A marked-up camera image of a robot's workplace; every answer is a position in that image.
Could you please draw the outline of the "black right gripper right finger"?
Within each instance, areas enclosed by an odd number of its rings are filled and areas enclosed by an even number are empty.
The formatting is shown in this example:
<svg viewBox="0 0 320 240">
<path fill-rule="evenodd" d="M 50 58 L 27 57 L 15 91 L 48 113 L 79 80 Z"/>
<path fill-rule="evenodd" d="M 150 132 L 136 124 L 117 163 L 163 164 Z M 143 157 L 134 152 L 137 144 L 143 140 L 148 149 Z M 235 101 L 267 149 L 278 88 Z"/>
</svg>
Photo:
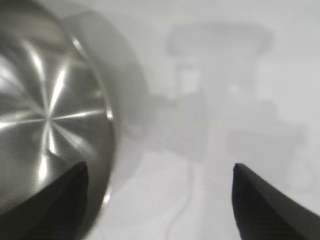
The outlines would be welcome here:
<svg viewBox="0 0 320 240">
<path fill-rule="evenodd" d="M 243 240 L 318 240 L 320 217 L 242 163 L 233 168 L 233 214 Z"/>
</svg>

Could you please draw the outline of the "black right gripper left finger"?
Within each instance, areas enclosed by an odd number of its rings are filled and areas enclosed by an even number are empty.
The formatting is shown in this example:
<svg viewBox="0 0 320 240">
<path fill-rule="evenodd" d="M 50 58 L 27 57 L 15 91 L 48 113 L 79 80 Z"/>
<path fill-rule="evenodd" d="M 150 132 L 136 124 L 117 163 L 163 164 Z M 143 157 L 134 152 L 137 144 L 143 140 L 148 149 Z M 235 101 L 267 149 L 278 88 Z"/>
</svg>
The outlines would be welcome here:
<svg viewBox="0 0 320 240">
<path fill-rule="evenodd" d="M 17 207 L 0 215 L 2 240 L 73 240 L 88 202 L 87 164 L 79 162 Z"/>
</svg>

